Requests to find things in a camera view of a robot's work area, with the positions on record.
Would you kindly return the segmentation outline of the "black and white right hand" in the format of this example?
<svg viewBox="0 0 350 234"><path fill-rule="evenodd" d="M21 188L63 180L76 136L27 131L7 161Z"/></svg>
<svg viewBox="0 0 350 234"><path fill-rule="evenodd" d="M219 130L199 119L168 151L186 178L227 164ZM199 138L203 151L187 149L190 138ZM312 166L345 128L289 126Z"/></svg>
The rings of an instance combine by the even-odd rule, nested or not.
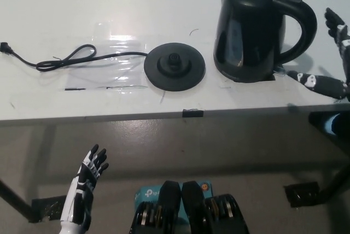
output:
<svg viewBox="0 0 350 234"><path fill-rule="evenodd" d="M336 100L349 99L349 26L330 8L326 8L324 17L328 34L338 47L346 80L297 71L288 71L287 75L315 93Z"/></svg>

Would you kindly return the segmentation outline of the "white and black left hand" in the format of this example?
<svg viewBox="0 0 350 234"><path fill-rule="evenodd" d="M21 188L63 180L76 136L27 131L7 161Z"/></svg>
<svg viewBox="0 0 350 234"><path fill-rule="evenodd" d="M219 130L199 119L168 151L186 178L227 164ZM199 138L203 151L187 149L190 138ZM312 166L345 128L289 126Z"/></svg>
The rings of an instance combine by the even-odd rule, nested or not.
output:
<svg viewBox="0 0 350 234"><path fill-rule="evenodd" d="M99 151L99 145L84 157L73 178L61 214L62 222L74 223L87 231L91 224L94 189L102 173L108 168L107 151Z"/></svg>

